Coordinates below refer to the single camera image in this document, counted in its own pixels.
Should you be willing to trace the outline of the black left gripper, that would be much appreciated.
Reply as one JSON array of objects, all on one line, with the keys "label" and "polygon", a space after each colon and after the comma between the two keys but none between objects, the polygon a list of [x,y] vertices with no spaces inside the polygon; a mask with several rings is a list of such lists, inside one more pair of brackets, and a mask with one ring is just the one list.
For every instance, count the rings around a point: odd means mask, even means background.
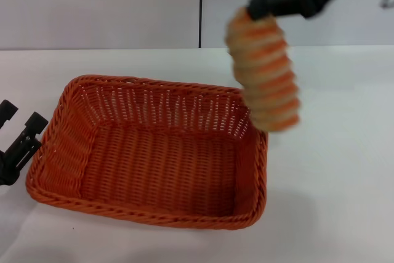
[{"label": "black left gripper", "polygon": [[[18,108],[8,100],[0,103],[0,129],[10,121]],[[11,186],[16,183],[20,171],[41,147],[36,138],[48,124],[48,120],[34,112],[25,123],[25,128],[9,147],[9,154],[1,152],[1,185]]]}]

